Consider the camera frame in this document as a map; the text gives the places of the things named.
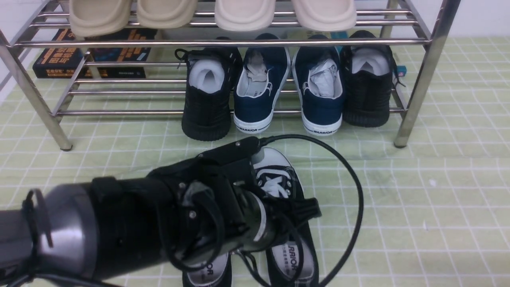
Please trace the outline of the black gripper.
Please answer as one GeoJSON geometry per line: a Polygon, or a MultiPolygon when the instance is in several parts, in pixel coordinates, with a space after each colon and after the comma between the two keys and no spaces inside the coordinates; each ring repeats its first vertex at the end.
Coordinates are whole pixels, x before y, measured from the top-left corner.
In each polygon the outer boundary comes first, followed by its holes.
{"type": "Polygon", "coordinates": [[[249,159],[228,165],[184,160],[168,166],[167,184],[174,193],[167,209],[168,259],[217,258],[235,249],[262,251],[321,216],[314,198],[266,194],[255,183],[249,159]]]}

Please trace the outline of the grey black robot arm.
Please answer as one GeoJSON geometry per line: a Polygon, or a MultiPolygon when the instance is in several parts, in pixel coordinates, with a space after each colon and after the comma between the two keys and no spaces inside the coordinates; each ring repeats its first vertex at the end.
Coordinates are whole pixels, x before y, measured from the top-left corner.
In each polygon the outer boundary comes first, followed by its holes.
{"type": "Polygon", "coordinates": [[[146,177],[31,189],[20,209],[1,212],[1,285],[34,279],[58,286],[107,287],[106,279],[168,261],[184,273],[237,252],[281,244],[321,216],[316,199],[266,194],[253,169],[241,181],[217,162],[189,159],[146,177]]]}

